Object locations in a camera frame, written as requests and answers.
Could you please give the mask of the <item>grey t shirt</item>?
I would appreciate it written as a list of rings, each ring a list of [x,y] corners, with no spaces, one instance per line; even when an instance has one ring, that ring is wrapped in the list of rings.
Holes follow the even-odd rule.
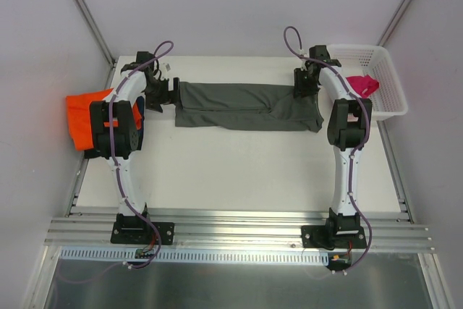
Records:
[[[182,82],[176,127],[260,132],[319,132],[318,96],[299,97],[290,85]]]

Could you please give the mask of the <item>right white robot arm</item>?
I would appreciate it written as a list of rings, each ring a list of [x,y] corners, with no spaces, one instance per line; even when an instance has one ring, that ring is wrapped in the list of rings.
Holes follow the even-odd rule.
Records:
[[[341,75],[341,63],[324,45],[313,46],[303,65],[294,71],[294,96],[315,97],[322,86],[333,101],[327,138],[335,156],[335,188],[328,218],[309,227],[304,237],[318,244],[340,247],[348,239],[364,237],[357,204],[357,176],[362,150],[369,140],[372,102],[354,92]]]

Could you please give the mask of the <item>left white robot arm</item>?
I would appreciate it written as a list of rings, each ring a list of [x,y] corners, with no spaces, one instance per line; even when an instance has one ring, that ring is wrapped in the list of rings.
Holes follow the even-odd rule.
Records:
[[[147,241],[154,231],[146,199],[132,178],[132,160],[141,150],[144,126],[137,126],[133,108],[162,112],[163,105],[180,100],[179,78],[169,87],[169,71],[159,59],[163,54],[137,52],[133,63],[121,70],[121,81],[101,101],[90,103],[93,151],[106,159],[119,193],[119,212],[114,233],[128,234],[135,242]]]

